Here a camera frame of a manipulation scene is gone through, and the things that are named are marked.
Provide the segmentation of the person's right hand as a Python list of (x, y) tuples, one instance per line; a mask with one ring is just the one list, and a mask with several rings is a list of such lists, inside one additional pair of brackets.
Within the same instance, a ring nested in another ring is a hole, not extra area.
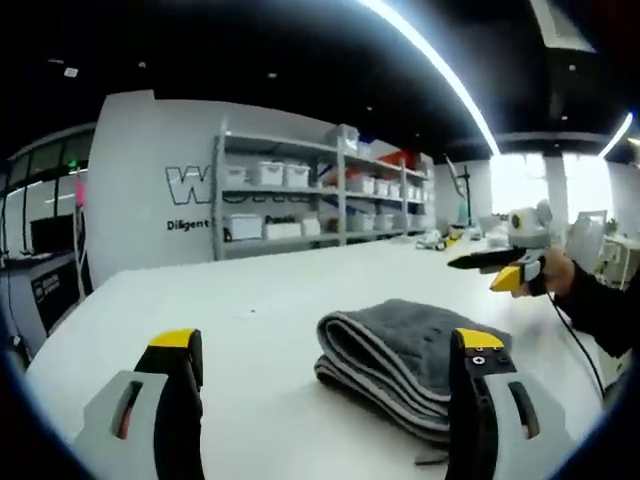
[(575, 264), (558, 247), (551, 247), (544, 255), (545, 265), (542, 270), (545, 285), (550, 293), (566, 296), (575, 277)]

